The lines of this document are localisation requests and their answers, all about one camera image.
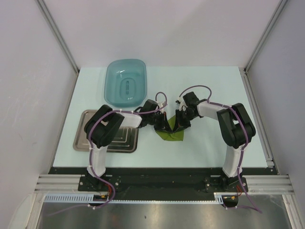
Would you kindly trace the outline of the green paper napkin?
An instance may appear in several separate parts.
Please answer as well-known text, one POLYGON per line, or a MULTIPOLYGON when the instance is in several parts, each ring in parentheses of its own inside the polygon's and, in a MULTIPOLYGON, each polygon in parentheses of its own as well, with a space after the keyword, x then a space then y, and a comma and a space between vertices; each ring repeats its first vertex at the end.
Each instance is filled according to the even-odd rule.
MULTIPOLYGON (((171 129, 174 128, 176 116, 172 116, 168 119, 168 123, 171 129)), ((164 141, 183 141, 184 131, 175 132, 175 133, 165 133, 161 131, 156 131, 157 135, 164 141)))

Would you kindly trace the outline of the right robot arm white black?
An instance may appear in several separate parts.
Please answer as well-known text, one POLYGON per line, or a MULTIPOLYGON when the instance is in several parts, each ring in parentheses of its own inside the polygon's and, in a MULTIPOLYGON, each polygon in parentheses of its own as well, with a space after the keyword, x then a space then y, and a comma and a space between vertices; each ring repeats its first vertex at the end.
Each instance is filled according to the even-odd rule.
POLYGON ((218 121, 222 138, 227 145, 225 162, 218 184, 224 191, 232 191, 242 178, 244 150, 256 135, 254 124, 242 103, 224 105, 200 100, 194 92, 187 93, 176 100, 174 131, 191 126, 196 117, 208 117, 218 121))

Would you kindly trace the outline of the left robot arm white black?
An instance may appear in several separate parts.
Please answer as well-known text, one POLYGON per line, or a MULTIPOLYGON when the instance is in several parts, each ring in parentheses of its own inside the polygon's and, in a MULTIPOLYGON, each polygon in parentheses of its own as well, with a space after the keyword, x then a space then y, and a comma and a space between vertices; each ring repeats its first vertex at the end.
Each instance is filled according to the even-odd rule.
POLYGON ((164 114, 163 109, 167 101, 157 102, 147 100, 138 112, 113 110, 108 105, 103 105, 93 117, 86 123, 84 131, 89 142, 88 173, 91 175, 89 186, 99 191, 105 184, 110 183, 102 177, 106 172, 106 154, 109 144, 114 140, 121 127, 143 128, 147 125, 155 125, 156 117, 164 114))

